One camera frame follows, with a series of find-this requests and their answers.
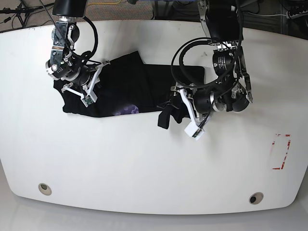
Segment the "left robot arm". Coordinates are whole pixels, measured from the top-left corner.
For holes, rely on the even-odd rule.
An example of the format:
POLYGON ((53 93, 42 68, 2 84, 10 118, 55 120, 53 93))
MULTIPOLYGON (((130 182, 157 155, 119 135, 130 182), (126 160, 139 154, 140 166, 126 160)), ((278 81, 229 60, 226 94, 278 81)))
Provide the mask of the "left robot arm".
POLYGON ((159 112, 158 125, 167 129, 171 118, 199 115, 203 126, 210 114, 242 111, 252 101, 250 76, 244 63, 242 12, 237 0, 200 0, 197 3, 206 38, 182 45, 173 56, 178 65, 145 64, 138 51, 111 61, 102 72, 94 117, 159 112), (205 83, 200 68, 184 64, 194 47, 217 45, 212 56, 215 80, 205 83))

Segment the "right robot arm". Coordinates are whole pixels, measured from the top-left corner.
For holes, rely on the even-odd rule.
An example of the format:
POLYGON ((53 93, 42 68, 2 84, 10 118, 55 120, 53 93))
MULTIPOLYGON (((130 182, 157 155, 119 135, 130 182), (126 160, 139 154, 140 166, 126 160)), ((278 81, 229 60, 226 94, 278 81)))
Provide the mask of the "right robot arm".
POLYGON ((94 61, 99 38, 93 22, 93 49, 75 53, 80 34, 76 19, 89 20, 86 7, 85 0, 57 0, 52 12, 59 20, 46 69, 64 100, 63 111, 94 118, 158 111, 162 128, 168 128, 171 118, 182 122, 188 112, 179 96, 169 97, 174 84, 169 66, 145 64, 138 51, 111 61, 94 61))

